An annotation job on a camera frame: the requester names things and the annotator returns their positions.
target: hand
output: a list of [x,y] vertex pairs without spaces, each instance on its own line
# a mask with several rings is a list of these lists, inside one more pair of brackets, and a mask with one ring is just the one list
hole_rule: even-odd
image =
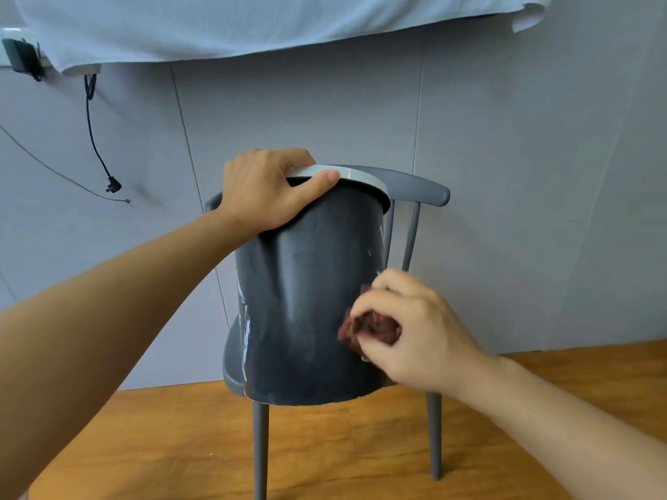
[[248,228],[249,235],[282,226],[338,182],[338,172],[324,170],[298,186],[288,184],[288,168],[314,164],[307,150],[296,148],[253,149],[237,156],[225,165],[219,209]]
[[488,357],[446,300],[405,272],[388,268],[352,307],[391,316],[403,328],[393,346],[359,334],[366,357],[398,383],[460,398]]

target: gray chair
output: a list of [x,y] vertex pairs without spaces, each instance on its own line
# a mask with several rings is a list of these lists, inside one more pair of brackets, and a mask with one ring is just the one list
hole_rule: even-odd
[[[424,178],[411,174],[386,170],[385,168],[359,167],[354,165],[342,165],[355,170],[369,173],[385,183],[391,199],[391,207],[385,216],[384,235],[384,264],[387,266],[389,259],[389,248],[392,243],[392,230],[394,226],[394,211],[396,201],[410,201],[412,205],[412,217],[407,229],[407,243],[403,256],[402,269],[408,271],[414,248],[417,226],[419,223],[420,208],[422,203],[444,207],[450,200],[450,190],[441,184],[428,181]],[[218,193],[205,205],[206,211],[217,209],[222,200],[222,194]],[[244,374],[241,366],[243,349],[241,344],[241,331],[239,329],[238,316],[234,320],[223,356],[223,376],[229,390],[240,397],[244,393]],[[442,434],[441,414],[442,396],[438,393],[426,394],[426,407],[428,412],[428,432],[431,451],[431,474],[437,481],[442,474]],[[269,452],[269,405],[253,402],[253,432],[254,432],[254,457],[255,457],[255,500],[266,499],[267,465]]]

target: black cable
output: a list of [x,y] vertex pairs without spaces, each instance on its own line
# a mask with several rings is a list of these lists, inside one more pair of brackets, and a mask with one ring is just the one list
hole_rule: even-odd
[[112,202],[125,202],[125,203],[130,203],[130,202],[132,201],[132,200],[128,200],[128,199],[121,200],[121,199],[118,199],[118,198],[108,198],[108,197],[104,197],[104,196],[102,196],[101,194],[97,194],[95,191],[91,191],[91,190],[88,189],[86,186],[82,186],[82,185],[79,184],[77,181],[73,181],[73,180],[72,180],[70,177],[68,177],[67,175],[63,175],[63,174],[61,174],[58,170],[54,170],[53,168],[51,168],[50,166],[48,166],[48,165],[47,165],[46,163],[44,163],[41,159],[39,159],[37,156],[35,156],[32,152],[30,152],[29,150],[27,150],[27,149],[21,144],[21,142],[19,142],[17,139],[15,139],[14,136],[13,136],[9,131],[7,131],[7,130],[5,129],[5,127],[4,127],[3,125],[0,125],[0,130],[2,130],[3,132],[5,132],[5,134],[11,139],[11,141],[14,142],[17,146],[19,146],[19,147],[23,150],[23,152],[25,152],[30,158],[34,159],[34,160],[37,161],[40,165],[42,165],[43,167],[45,167],[45,168],[47,168],[48,170],[50,170],[51,172],[53,172],[55,175],[58,175],[58,176],[62,177],[62,178],[65,179],[66,181],[69,181],[70,183],[74,184],[75,186],[79,186],[81,189],[83,189],[83,190],[89,192],[90,194],[94,194],[96,197],[104,198],[104,200],[109,200],[109,201],[112,201]]
[[93,128],[90,124],[90,102],[93,100],[93,97],[95,96],[95,86],[97,84],[97,74],[94,73],[91,75],[90,81],[88,81],[88,75],[83,76],[83,85],[85,87],[85,116],[86,120],[88,121],[88,135],[90,135],[90,142],[93,145],[93,150],[95,150],[95,154],[97,155],[97,159],[99,159],[99,162],[102,164],[102,168],[104,168],[104,171],[107,173],[107,177],[109,177],[109,186],[107,186],[107,192],[116,192],[123,187],[118,180],[112,176],[109,173],[109,170],[107,169],[107,166],[104,164],[104,159],[102,159],[102,156],[99,155],[99,151],[97,150],[97,146],[95,145],[95,138],[93,137]]

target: white plastic rim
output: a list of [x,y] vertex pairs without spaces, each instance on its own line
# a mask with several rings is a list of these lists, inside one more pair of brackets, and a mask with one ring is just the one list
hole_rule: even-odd
[[368,184],[369,186],[379,189],[387,196],[387,198],[389,198],[389,190],[387,189],[387,186],[385,186],[378,177],[375,177],[366,172],[362,172],[361,170],[353,170],[352,168],[336,167],[334,165],[311,165],[310,167],[296,167],[289,168],[288,171],[285,172],[285,177],[312,177],[322,170],[336,170],[340,173],[340,178],[344,178],[346,181],[355,181],[357,183]]

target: trash can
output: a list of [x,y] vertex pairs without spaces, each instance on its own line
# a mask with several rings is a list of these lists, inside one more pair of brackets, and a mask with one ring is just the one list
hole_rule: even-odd
[[295,219],[236,251],[246,395],[273,405],[316,405],[367,395],[386,382],[338,342],[345,310],[384,269],[385,185],[360,170],[293,169],[298,185],[332,168],[335,187]]

